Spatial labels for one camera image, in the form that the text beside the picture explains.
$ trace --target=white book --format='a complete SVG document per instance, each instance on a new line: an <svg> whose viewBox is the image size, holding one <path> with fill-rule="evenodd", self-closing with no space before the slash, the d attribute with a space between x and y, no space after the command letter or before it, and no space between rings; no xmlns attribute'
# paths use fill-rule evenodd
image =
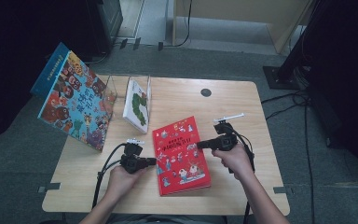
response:
<svg viewBox="0 0 358 224"><path fill-rule="evenodd" d="M130 77L127 86L126 102L123 118L137 128L141 133L147 133L149 126L150 79L145 91L139 83Z"/></svg>

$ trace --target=forearm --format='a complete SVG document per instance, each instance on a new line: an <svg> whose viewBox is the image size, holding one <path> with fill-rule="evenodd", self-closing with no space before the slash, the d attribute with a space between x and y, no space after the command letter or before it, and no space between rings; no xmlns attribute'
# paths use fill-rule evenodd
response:
<svg viewBox="0 0 358 224"><path fill-rule="evenodd" d="M106 223L117 202L118 199L103 197L80 223Z"/></svg>
<svg viewBox="0 0 358 224"><path fill-rule="evenodd" d="M251 205L257 223L289 223L253 172L241 173L239 180Z"/></svg>

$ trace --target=gray carpet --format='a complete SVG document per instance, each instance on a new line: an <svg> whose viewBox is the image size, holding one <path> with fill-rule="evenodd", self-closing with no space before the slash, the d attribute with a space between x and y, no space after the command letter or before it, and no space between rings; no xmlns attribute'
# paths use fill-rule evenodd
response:
<svg viewBox="0 0 358 224"><path fill-rule="evenodd" d="M139 74L154 77L189 77L253 81L261 100L292 91L270 90L262 66L279 66L283 56L238 52L140 46L114 49L91 68L98 74ZM41 99L32 98L0 135L0 223L39 223L62 214L42 210L49 183L66 135L36 119ZM292 105L291 98L263 104L265 115ZM295 107L268 120L268 128L283 183L288 191L292 223L311 223L310 171L305 147L304 107ZM308 108L308 139L314 182L316 223L358 223L358 160L345 149L325 146L324 130ZM77 223L86 214L66 214ZM241 217L229 217L241 223Z"/></svg>

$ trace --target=blue book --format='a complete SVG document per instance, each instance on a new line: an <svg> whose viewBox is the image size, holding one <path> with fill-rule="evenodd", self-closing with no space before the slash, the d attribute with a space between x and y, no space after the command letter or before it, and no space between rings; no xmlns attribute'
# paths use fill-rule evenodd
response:
<svg viewBox="0 0 358 224"><path fill-rule="evenodd" d="M45 99L39 119L103 150L116 91L110 90L63 43L51 55L31 93Z"/></svg>

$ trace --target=person's left hand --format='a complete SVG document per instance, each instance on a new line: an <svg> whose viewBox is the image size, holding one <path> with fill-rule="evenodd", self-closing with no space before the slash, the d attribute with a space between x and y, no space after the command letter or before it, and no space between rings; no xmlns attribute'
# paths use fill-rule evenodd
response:
<svg viewBox="0 0 358 224"><path fill-rule="evenodd" d="M126 195L132 189L136 181L145 172L146 169L142 169L134 174L129 174L122 166L116 166L110 171L109 183L104 198L120 200L122 196Z"/></svg>

